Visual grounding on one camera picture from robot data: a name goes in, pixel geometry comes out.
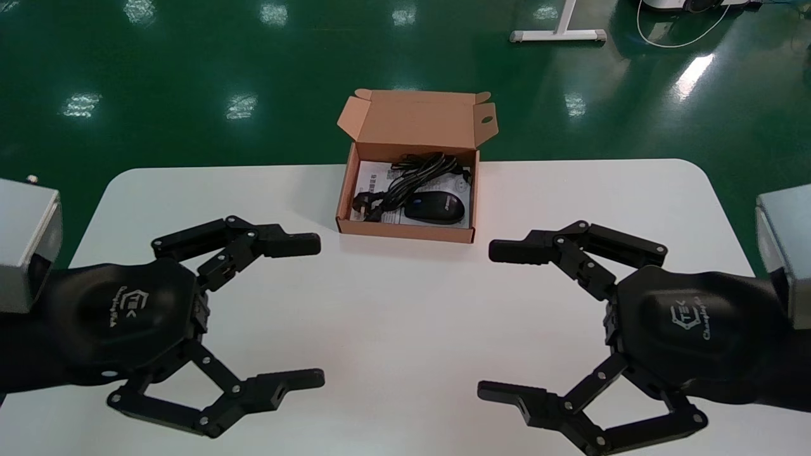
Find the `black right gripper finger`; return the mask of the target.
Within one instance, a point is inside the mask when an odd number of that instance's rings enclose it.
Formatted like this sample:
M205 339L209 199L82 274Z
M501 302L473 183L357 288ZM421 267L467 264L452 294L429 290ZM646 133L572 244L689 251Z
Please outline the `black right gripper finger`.
M522 240L495 239L489 244L492 262L553 263L597 301L611 300L616 276L593 256L640 269L661 267L666 255L666 246L585 220L558 231L532 230Z

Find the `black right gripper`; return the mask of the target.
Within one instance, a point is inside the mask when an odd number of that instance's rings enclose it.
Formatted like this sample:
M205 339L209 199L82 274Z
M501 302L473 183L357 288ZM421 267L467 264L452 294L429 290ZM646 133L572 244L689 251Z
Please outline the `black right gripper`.
M479 381L478 397L518 407L527 426L559 432L585 455L625 453L704 430L708 418L687 396L731 405L759 401L765 375L793 332L767 281L726 272L645 266L619 282L606 311L606 344L620 354L567 395ZM597 426L585 408L629 369L629 380L653 398L660 394L668 413Z

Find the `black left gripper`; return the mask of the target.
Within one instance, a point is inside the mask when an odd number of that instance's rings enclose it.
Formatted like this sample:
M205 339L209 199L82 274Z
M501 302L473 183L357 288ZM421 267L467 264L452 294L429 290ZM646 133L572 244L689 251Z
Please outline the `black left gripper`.
M260 257L318 255L318 234L289 234L279 224L254 225L231 215L158 237L151 248L156 258L172 260L102 263L49 277L38 302L38 366L49 380L101 386L129 378L107 399L113 410L211 439L247 415L275 412L291 391L325 385L321 369L240 380L199 341L184 341L205 330L205 291L223 288ZM198 277L178 263L209 252L214 257L199 266ZM197 409L146 395L151 384L190 362L220 389L213 404Z

